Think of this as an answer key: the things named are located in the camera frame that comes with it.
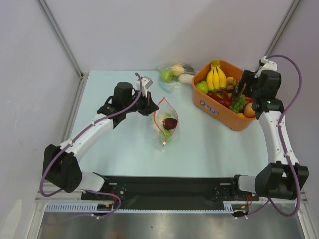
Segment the brown longan bunch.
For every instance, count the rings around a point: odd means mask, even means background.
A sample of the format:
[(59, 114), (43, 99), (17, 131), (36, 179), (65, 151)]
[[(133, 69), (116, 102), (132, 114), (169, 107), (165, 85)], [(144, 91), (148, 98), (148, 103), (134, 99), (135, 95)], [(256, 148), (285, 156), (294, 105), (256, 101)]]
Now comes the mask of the brown longan bunch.
[(226, 90), (227, 91), (234, 90), (237, 87), (238, 83), (239, 83), (239, 80), (235, 79), (234, 77), (231, 77), (231, 76), (227, 77), (226, 78)]

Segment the red zip clear bag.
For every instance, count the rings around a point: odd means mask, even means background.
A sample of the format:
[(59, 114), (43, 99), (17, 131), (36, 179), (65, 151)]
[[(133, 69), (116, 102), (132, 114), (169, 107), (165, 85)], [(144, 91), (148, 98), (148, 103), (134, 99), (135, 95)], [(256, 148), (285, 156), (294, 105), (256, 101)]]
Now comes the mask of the red zip clear bag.
[(158, 109), (151, 116), (151, 130), (155, 147), (163, 150), (178, 131), (179, 116), (166, 97), (157, 103), (157, 107)]

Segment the dark purple fake fruit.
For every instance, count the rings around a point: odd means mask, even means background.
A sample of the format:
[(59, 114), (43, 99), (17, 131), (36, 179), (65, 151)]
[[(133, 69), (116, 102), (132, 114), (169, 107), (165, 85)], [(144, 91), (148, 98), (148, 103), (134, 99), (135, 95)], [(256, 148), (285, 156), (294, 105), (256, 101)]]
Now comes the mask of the dark purple fake fruit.
[(163, 127), (166, 130), (176, 129), (178, 120), (172, 117), (165, 118), (163, 121)]

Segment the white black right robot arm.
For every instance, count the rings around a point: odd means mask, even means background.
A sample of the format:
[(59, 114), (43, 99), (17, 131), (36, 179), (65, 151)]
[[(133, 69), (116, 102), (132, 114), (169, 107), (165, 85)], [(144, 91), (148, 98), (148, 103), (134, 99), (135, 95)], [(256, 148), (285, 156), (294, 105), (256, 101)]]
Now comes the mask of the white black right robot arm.
[(268, 165), (256, 176), (236, 175), (230, 195), (243, 199), (248, 192), (260, 197), (294, 200), (306, 182), (309, 171), (295, 157), (288, 139), (284, 105), (276, 94), (281, 74), (272, 70), (245, 70), (236, 91), (252, 98), (252, 109), (262, 128), (267, 147)]

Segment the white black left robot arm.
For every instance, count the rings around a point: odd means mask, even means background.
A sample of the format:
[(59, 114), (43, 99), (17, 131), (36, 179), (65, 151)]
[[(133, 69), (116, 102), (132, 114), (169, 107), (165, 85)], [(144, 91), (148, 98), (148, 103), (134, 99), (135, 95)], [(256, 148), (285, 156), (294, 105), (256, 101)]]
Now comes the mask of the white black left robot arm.
[(97, 173), (82, 172), (79, 162), (86, 152), (106, 133), (116, 128), (128, 113), (138, 112), (144, 116), (158, 110), (148, 88), (148, 77), (138, 78), (137, 87), (119, 82), (113, 95), (99, 107), (90, 123), (76, 136), (58, 146), (50, 144), (44, 152), (42, 181), (47, 180), (59, 191), (71, 193), (76, 189), (91, 190), (98, 199), (109, 196), (110, 187), (105, 178)]

